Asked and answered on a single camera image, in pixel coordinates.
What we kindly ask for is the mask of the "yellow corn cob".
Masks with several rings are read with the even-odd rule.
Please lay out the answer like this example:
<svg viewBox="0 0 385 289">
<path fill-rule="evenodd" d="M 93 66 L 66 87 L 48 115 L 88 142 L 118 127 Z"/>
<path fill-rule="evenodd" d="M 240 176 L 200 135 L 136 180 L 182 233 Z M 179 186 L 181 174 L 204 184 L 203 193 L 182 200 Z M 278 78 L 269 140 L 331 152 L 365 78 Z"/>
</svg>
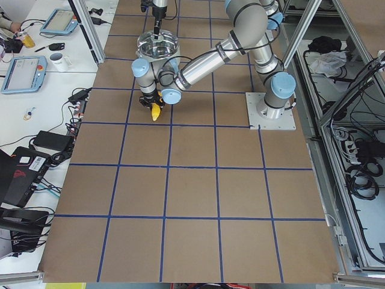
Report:
<svg viewBox="0 0 385 289">
<path fill-rule="evenodd" d="M 157 119 L 161 115 L 161 111 L 162 111 L 161 106 L 159 106 L 157 103 L 152 103 L 151 116 L 154 122 L 157 121 Z"/>
</svg>

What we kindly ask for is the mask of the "white mug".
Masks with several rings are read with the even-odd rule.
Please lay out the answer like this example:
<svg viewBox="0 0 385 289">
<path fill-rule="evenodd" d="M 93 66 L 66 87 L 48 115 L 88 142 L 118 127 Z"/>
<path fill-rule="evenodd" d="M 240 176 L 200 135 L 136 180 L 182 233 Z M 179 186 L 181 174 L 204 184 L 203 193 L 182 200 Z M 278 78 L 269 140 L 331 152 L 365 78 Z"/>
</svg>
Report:
<svg viewBox="0 0 385 289">
<path fill-rule="evenodd" d="M 59 72 L 67 72 L 73 65 L 71 59 L 68 56 L 65 56 L 59 52 L 51 54 L 49 59 Z"/>
</svg>

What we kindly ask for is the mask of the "blue teach pendant far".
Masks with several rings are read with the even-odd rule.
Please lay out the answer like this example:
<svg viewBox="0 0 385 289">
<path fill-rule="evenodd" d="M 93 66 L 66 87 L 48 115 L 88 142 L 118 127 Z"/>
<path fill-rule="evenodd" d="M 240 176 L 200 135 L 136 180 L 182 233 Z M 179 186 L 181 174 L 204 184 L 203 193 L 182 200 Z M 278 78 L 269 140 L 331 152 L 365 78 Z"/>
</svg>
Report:
<svg viewBox="0 0 385 289">
<path fill-rule="evenodd" d="M 66 36 L 78 26 L 78 21 L 72 10 L 56 8 L 44 25 L 40 28 L 42 34 Z"/>
</svg>

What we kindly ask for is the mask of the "blue teach pendant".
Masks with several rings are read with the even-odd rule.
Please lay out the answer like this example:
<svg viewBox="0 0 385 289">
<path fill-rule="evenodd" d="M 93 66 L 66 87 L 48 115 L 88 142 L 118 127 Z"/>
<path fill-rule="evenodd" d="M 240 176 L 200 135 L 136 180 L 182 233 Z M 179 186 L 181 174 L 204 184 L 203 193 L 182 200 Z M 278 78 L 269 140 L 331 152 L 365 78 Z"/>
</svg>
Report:
<svg viewBox="0 0 385 289">
<path fill-rule="evenodd" d="M 78 26 L 78 21 L 72 10 L 56 8 L 44 25 L 40 28 L 42 34 L 66 36 Z"/>
<path fill-rule="evenodd" d="M 5 95 L 37 92 L 43 84 L 48 62 L 44 56 L 13 57 L 1 93 Z"/>
</svg>

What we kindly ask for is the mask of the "black power adapter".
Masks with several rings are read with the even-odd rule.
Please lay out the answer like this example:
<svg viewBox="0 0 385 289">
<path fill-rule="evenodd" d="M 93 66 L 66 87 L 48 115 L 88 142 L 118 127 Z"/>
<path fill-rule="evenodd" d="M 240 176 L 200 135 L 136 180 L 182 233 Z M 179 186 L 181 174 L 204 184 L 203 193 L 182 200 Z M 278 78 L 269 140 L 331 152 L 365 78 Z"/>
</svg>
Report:
<svg viewBox="0 0 385 289">
<path fill-rule="evenodd" d="M 33 145 L 61 152 L 70 148 L 73 145 L 73 140 L 74 138 L 70 135 L 39 131 L 33 140 Z"/>
</svg>

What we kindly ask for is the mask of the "blue teach pendant near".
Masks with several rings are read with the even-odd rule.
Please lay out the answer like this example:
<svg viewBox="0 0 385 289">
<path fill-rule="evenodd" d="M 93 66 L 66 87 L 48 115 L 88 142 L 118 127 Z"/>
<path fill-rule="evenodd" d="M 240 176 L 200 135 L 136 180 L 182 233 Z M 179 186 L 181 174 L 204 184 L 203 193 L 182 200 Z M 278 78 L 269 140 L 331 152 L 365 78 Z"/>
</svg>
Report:
<svg viewBox="0 0 385 289">
<path fill-rule="evenodd" d="M 13 57 L 1 93 L 5 95 L 37 92 L 43 84 L 48 62 L 44 56 Z"/>
</svg>

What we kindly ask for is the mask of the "black laptop with stickers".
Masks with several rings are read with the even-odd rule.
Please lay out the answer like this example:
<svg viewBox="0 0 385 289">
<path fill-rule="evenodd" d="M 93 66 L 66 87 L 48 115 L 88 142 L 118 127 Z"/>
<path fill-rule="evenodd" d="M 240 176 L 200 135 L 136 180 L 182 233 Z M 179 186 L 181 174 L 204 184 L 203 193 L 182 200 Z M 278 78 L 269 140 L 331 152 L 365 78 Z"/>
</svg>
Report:
<svg viewBox="0 0 385 289">
<path fill-rule="evenodd" d="M 1 151 L 1 194 L 4 203 L 24 207 L 51 164 L 51 156 L 17 147 L 12 155 Z"/>
</svg>

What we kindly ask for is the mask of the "black cloth bundle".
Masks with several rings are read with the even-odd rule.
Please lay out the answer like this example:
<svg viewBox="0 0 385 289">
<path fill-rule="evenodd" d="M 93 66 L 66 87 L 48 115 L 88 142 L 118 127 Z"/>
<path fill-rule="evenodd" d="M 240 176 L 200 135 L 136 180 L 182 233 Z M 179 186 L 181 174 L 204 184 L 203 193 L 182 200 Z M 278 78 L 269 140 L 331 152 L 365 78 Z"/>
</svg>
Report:
<svg viewBox="0 0 385 289">
<path fill-rule="evenodd" d="M 308 45 L 309 51 L 326 54 L 333 51 L 340 51 L 342 42 L 328 36 L 320 36 L 312 40 Z"/>
</svg>

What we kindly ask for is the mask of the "black docking device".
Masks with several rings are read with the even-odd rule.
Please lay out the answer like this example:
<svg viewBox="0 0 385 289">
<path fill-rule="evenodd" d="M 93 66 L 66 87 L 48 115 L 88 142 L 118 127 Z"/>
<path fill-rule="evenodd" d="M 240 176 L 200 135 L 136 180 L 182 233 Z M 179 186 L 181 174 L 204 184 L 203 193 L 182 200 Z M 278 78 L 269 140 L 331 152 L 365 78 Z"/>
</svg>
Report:
<svg viewBox="0 0 385 289">
<path fill-rule="evenodd" d="M 48 211 L 1 208 L 1 229 L 5 231 L 1 241 L 10 242 L 11 256 L 34 252 L 45 244 L 42 238 L 48 234 L 44 230 L 51 226 L 52 216 Z"/>
</svg>

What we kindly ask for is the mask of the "crumpled white cloth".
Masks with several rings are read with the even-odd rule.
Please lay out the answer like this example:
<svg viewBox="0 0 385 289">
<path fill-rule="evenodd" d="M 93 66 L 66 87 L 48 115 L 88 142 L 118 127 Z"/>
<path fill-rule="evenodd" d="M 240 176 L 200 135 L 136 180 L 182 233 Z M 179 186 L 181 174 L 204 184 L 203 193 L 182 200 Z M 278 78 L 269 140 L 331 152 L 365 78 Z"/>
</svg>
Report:
<svg viewBox="0 0 385 289">
<path fill-rule="evenodd" d="M 345 52 L 329 52 L 321 54 L 309 66 L 311 73 L 323 74 L 326 77 L 338 76 L 347 63 Z"/>
</svg>

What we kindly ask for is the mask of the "aluminium frame post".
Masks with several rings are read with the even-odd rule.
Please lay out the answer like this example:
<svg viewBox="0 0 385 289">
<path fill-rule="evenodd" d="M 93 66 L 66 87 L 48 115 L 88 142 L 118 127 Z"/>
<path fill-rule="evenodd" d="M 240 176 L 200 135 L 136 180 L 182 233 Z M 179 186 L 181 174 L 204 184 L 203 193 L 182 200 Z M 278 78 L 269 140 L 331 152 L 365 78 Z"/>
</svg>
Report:
<svg viewBox="0 0 385 289">
<path fill-rule="evenodd" d="M 83 33 L 94 62 L 97 65 L 100 65 L 105 61 L 105 53 L 99 40 L 99 36 L 97 35 L 96 29 L 94 28 L 94 24 L 88 12 L 85 1 L 68 0 L 68 3 L 80 25 L 80 29 Z"/>
</svg>

